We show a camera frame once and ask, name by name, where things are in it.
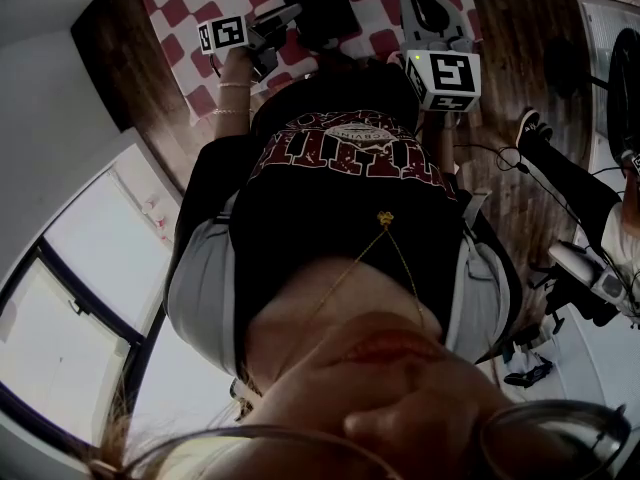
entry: wooden floor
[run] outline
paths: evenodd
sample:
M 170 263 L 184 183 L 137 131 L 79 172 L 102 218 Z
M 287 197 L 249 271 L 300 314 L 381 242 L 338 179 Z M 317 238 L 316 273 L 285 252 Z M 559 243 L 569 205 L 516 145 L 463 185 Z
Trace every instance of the wooden floor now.
M 584 31 L 575 0 L 475 0 L 484 35 L 481 113 L 463 120 L 460 143 L 507 145 L 526 106 L 538 108 L 555 128 L 553 144 L 586 166 L 591 122 L 590 89 L 570 101 L 548 90 L 543 71 L 547 42 L 562 35 L 584 52 Z M 640 0 L 620 0 L 640 3 Z M 164 60 L 142 0 L 96 0 L 72 28 L 78 49 L 105 104 L 122 128 L 135 126 L 175 184 L 184 189 L 212 124 L 189 125 L 189 111 Z M 548 264 L 547 249 L 571 240 L 575 225 L 533 180 L 500 172 L 491 153 L 457 150 L 459 174 L 469 189 L 487 187 L 484 209 L 510 253 L 523 284 L 530 262 Z M 525 287 L 521 324 L 544 312 L 541 292 Z

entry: black pants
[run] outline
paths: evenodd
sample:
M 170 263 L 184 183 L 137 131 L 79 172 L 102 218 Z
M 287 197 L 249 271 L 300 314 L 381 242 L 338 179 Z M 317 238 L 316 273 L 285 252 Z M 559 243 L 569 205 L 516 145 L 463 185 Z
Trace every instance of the black pants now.
M 611 208 L 621 201 L 618 194 L 545 140 L 522 140 L 520 151 L 566 199 L 591 247 L 602 255 L 602 235 Z

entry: red and white checkered tablecloth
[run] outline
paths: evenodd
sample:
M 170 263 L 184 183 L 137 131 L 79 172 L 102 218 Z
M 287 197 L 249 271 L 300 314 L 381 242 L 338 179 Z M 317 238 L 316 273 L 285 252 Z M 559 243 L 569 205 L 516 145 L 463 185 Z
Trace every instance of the red and white checkered tablecloth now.
M 284 4 L 283 0 L 143 0 L 151 23 L 182 94 L 191 110 L 191 122 L 216 108 L 218 79 L 209 59 L 200 52 L 196 25 L 223 15 L 253 18 Z M 400 27 L 399 0 L 350 0 L 360 23 L 360 32 L 342 38 L 340 50 L 352 58 L 386 55 L 404 42 Z M 473 0 L 451 0 L 463 11 L 467 31 L 480 39 L 480 25 Z M 278 68 L 256 91 L 276 87 L 292 78 L 315 71 L 318 64 L 308 50 L 296 41 L 293 24 L 287 31 L 287 44 L 278 52 Z M 218 68 L 224 58 L 214 56 Z

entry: black t-shirt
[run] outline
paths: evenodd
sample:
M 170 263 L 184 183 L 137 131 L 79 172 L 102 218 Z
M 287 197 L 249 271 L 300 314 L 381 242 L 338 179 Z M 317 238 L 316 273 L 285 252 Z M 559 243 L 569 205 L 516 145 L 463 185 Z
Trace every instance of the black t-shirt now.
M 381 232 L 378 213 L 391 212 L 390 231 L 418 297 L 446 334 L 461 209 L 449 178 L 413 137 L 417 117 L 413 89 L 396 66 L 284 89 L 256 115 L 250 136 L 203 148 L 181 209 L 169 282 L 193 230 L 216 218 L 239 189 L 230 222 L 238 349 L 251 319 L 297 269 L 323 256 L 355 259 Z M 390 240 L 362 261 L 412 292 Z

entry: eyeglasses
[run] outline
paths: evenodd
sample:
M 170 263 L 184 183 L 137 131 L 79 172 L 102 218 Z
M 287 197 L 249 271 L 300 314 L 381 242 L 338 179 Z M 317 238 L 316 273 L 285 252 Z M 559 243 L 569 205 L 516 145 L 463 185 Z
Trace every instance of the eyeglasses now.
M 624 447 L 631 426 L 623 408 L 574 401 L 519 404 L 496 413 L 481 429 L 483 460 L 470 478 L 582 480 L 611 478 L 608 468 Z M 424 464 L 437 461 L 424 443 Z M 401 476 L 383 458 L 351 441 L 321 432 L 271 426 L 207 430 L 172 439 L 117 471 L 91 463 L 109 480 L 353 480 L 425 478 L 413 470 Z

